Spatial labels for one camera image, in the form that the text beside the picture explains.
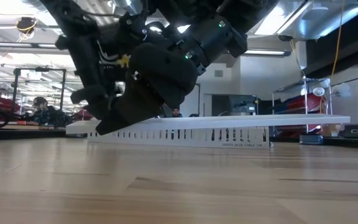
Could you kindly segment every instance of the metal rack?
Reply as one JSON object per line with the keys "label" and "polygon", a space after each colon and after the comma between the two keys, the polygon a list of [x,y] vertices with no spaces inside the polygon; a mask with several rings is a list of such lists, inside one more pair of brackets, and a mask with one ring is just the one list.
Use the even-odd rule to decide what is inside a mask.
{"label": "metal rack", "polygon": [[[294,113],[294,112],[301,112],[301,111],[305,111],[305,114],[309,113],[309,108],[308,108],[308,94],[311,93],[313,91],[313,88],[318,86],[318,87],[322,87],[320,85],[321,82],[325,82],[325,81],[329,81],[329,78],[302,78],[301,80],[299,80],[296,83],[292,83],[290,85],[287,85],[285,87],[282,87],[278,90],[275,90],[272,94],[272,107],[273,107],[273,114],[278,114],[275,112],[275,97],[278,94],[289,94],[290,98],[293,98],[294,95],[298,96],[301,94],[302,90],[305,90],[305,106],[302,108],[295,108],[295,109],[289,109],[286,111],[281,111],[280,114],[285,114],[285,113]],[[328,97],[328,102],[326,103],[326,114],[333,114],[333,103],[332,103],[332,89],[331,89],[331,85],[329,85],[328,88],[326,88],[326,92],[329,93],[329,97]],[[275,127],[273,127],[273,135],[275,136]],[[308,124],[306,125],[306,132],[309,132],[309,126]]]}

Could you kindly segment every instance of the man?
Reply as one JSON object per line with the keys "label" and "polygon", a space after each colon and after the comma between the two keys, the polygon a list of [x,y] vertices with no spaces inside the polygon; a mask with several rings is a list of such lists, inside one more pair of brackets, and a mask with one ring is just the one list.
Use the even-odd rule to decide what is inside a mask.
{"label": "man", "polygon": [[53,106],[48,106],[48,101],[44,97],[36,97],[33,107],[37,111],[31,117],[32,122],[29,124],[44,125],[55,124],[57,122],[58,111]]}
{"label": "man", "polygon": [[179,106],[172,108],[172,117],[173,118],[182,118],[183,116],[180,113],[180,108]]}

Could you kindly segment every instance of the white plastic board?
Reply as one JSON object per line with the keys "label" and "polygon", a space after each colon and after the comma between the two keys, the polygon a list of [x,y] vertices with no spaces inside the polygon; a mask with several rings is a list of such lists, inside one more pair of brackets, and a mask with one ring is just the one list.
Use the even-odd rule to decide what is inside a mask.
{"label": "white plastic board", "polygon": [[[291,126],[304,124],[340,124],[350,123],[348,116],[329,114],[275,114],[257,116],[222,116],[200,118],[153,118],[120,131],[148,131],[168,129],[219,129],[267,126]],[[94,132],[99,121],[79,121],[66,127],[67,134],[85,134]]]}

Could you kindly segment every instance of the wooden floor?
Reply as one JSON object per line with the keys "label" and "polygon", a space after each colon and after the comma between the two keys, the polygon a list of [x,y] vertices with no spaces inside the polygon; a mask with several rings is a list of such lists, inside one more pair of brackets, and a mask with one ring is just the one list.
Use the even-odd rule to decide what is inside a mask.
{"label": "wooden floor", "polygon": [[0,141],[2,223],[358,224],[358,149]]}

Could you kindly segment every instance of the ceiling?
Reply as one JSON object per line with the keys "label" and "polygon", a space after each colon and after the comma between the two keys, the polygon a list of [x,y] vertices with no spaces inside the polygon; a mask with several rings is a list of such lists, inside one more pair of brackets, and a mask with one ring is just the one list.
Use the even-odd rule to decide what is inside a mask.
{"label": "ceiling", "polygon": [[[89,12],[112,13],[112,8],[107,0],[75,0],[83,9]],[[269,50],[289,50],[291,47],[287,42],[278,39],[276,31],[281,27],[282,22],[288,19],[293,12],[303,4],[303,0],[281,0],[273,12],[264,20],[258,23],[248,32],[248,45],[250,49],[269,49]],[[298,39],[316,39],[322,34],[329,32],[329,29],[335,28],[335,24],[340,18],[342,0],[314,0],[310,6],[303,11],[299,18],[296,19],[282,34],[292,35]],[[314,9],[323,9],[318,18],[305,20],[307,13],[313,12]],[[357,11],[357,0],[346,0],[345,14]],[[114,11],[117,15],[122,15],[122,9]],[[0,42],[17,42],[19,40],[19,31],[15,27],[16,21],[22,16],[34,16],[38,24],[31,39],[23,40],[28,43],[45,43],[54,44],[60,29],[50,14],[39,4],[38,0],[0,0]],[[110,17],[97,17],[99,25],[105,25],[114,22]],[[157,12],[148,18],[148,22],[160,21],[163,24],[168,22]],[[227,63],[229,66],[234,63],[235,59],[225,54],[217,59],[217,63]],[[12,74],[16,67],[37,67],[48,66],[50,68],[65,68],[68,70],[67,85],[65,96],[70,96],[72,91],[82,88],[80,79],[74,76],[75,67],[66,51],[55,49],[11,49],[0,47],[0,81],[10,82],[14,79]],[[50,103],[57,103],[53,96],[58,94],[59,82],[62,80],[62,74],[50,72],[41,74],[46,80],[56,83],[38,83],[39,74],[22,75],[19,79],[19,88],[21,95],[28,96],[25,103],[30,103],[31,98],[39,95],[47,96]],[[67,110],[75,107],[70,104],[69,97],[65,97],[65,106]]]}

